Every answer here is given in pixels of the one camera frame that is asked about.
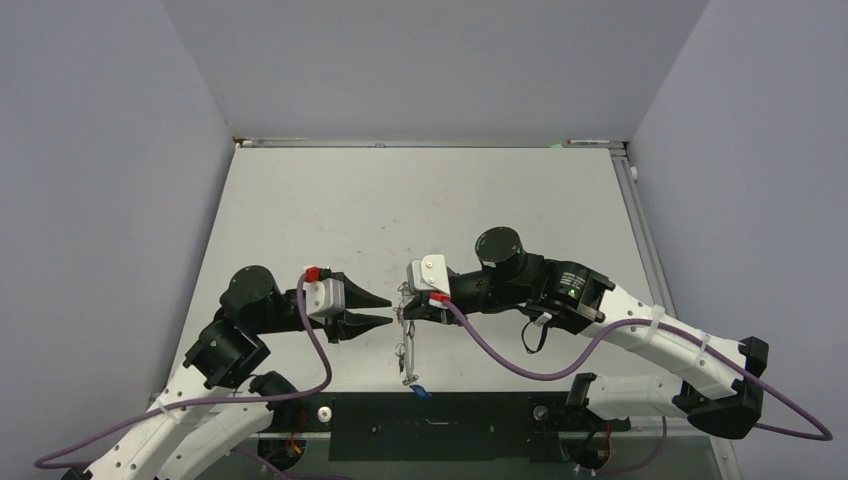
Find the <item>large grey keyring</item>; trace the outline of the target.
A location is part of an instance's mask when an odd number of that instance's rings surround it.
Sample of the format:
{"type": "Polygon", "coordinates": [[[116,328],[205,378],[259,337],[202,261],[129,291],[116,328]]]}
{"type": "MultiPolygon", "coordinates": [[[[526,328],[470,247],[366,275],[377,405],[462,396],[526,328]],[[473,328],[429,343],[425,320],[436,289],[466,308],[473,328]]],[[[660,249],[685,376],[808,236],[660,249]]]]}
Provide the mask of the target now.
{"type": "Polygon", "coordinates": [[[402,330],[402,340],[395,347],[395,356],[398,358],[401,384],[410,387],[418,381],[414,356],[415,323],[404,316],[403,309],[413,299],[413,295],[407,282],[403,282],[397,291],[400,299],[394,313],[402,330]]]}

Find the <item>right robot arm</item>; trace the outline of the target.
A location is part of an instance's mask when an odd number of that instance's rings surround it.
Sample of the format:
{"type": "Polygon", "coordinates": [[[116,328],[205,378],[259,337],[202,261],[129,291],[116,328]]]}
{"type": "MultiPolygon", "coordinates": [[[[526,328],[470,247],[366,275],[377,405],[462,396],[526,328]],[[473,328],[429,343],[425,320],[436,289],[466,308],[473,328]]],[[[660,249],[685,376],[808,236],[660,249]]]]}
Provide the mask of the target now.
{"type": "Polygon", "coordinates": [[[600,419],[658,416],[739,440],[759,422],[765,341],[724,339],[689,326],[595,270],[527,251],[509,227],[482,233],[475,253],[479,269],[464,274],[441,254],[413,260],[400,287],[401,319],[462,325],[471,314],[515,310],[543,331],[607,342],[658,367],[654,375],[630,377],[567,368],[572,385],[565,414],[579,428],[600,419]]]}

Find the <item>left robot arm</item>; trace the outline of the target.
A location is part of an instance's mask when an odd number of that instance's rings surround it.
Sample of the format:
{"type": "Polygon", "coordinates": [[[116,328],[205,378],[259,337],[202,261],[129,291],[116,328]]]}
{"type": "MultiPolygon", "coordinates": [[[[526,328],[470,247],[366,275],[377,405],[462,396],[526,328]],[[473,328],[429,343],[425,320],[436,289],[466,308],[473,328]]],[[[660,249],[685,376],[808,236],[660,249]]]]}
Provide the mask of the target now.
{"type": "Polygon", "coordinates": [[[69,454],[121,436],[91,463],[65,465],[64,478],[190,479],[251,434],[289,428],[298,401],[323,392],[333,379],[317,334],[331,344],[352,340],[390,324],[374,312],[390,305],[329,268],[307,268],[286,291],[264,266],[238,270],[212,321],[148,409],[64,449],[69,454]],[[323,368],[320,382],[307,389],[275,371],[255,372],[270,355],[264,336],[294,332],[307,335],[323,368]]]}

